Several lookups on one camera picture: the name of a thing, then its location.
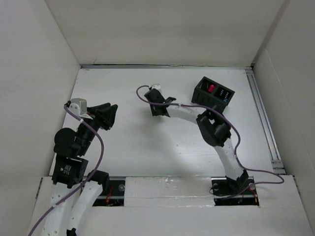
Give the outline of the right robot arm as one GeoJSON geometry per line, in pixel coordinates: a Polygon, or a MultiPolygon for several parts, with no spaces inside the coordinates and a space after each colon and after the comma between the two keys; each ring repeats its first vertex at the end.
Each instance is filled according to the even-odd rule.
{"type": "Polygon", "coordinates": [[[206,109],[200,113],[196,106],[175,103],[175,98],[165,99],[160,90],[150,87],[144,94],[150,104],[153,116],[179,118],[196,124],[203,140],[218,154],[225,171],[227,195],[240,194],[246,187],[249,175],[241,167],[234,153],[231,140],[231,126],[216,110],[206,109]]]}

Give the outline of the pink cap black highlighter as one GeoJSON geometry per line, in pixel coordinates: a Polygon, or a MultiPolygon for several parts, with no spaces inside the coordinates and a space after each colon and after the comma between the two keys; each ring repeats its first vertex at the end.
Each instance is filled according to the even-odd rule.
{"type": "Polygon", "coordinates": [[[212,93],[215,87],[216,87],[215,85],[210,85],[208,88],[208,92],[212,93]]]}

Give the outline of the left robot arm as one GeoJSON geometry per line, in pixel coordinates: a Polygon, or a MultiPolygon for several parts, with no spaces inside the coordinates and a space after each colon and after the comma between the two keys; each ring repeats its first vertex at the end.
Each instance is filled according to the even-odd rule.
{"type": "Polygon", "coordinates": [[[60,129],[54,137],[55,167],[52,175],[51,205],[43,215],[43,236],[77,236],[94,202],[109,191],[109,174],[98,170],[104,155],[104,142],[98,131],[113,127],[118,105],[105,103],[88,107],[85,99],[75,98],[64,105],[66,113],[79,122],[77,130],[60,129]],[[84,158],[94,138],[100,141],[100,158],[85,173],[84,158]]]}

